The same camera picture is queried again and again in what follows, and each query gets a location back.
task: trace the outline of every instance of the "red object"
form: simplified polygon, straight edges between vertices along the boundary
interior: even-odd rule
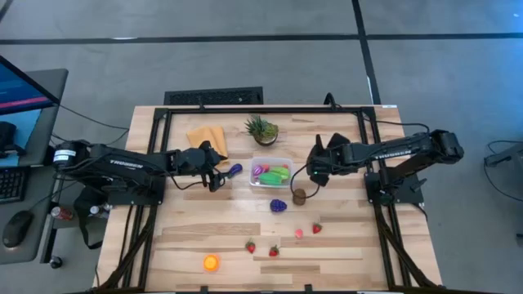
[[[273,247],[270,248],[269,250],[269,256],[278,256],[279,255],[279,249],[278,249],[278,246],[274,245]]]
[[[323,228],[323,227],[322,227],[320,224],[318,224],[318,223],[314,223],[314,224],[312,225],[312,233],[313,233],[313,234],[318,234],[318,233],[321,231],[322,228]]]
[[[58,220],[71,221],[73,212],[63,207],[54,207],[51,209],[51,216]]]
[[[256,244],[253,242],[252,239],[249,239],[248,242],[245,244],[245,248],[247,248],[248,252],[254,253],[254,250],[256,250]]]

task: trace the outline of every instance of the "purple object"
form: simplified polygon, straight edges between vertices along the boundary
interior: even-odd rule
[[[263,167],[262,166],[255,166],[253,168],[253,176],[260,176],[263,173]]]
[[[287,209],[287,204],[279,199],[274,199],[270,202],[270,209],[273,212],[282,212]]]
[[[226,172],[226,177],[228,177],[229,179],[233,176],[235,176],[237,173],[241,172],[244,168],[242,167],[241,164],[239,163],[236,163],[234,166],[232,166],[230,168],[230,170],[228,172]]]

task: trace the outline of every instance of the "computer mouse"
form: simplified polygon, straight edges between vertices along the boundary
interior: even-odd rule
[[[33,220],[33,213],[30,211],[17,212],[3,228],[2,241],[7,248],[18,246],[24,241],[27,229]]]

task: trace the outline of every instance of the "toy strawberry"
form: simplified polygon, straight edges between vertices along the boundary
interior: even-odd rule
[[[313,234],[318,234],[318,233],[321,231],[322,228],[323,228],[323,227],[322,227],[320,224],[318,224],[318,223],[314,223],[314,224],[312,225],[312,233],[313,233]]]
[[[278,256],[278,255],[279,255],[279,249],[278,249],[278,246],[274,245],[274,246],[271,247],[270,250],[269,250],[269,256],[274,257],[274,256]]]
[[[245,244],[245,248],[247,248],[248,252],[254,253],[254,250],[256,250],[256,244],[253,242],[252,238],[250,238]]]

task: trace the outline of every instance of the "green toy vegetable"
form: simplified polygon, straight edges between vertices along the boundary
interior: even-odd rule
[[[287,180],[288,177],[290,176],[288,169],[285,167],[272,167],[270,169],[270,173],[275,173],[275,174],[281,176],[282,180]]]
[[[265,185],[281,185],[282,177],[275,173],[262,173],[258,179]]]

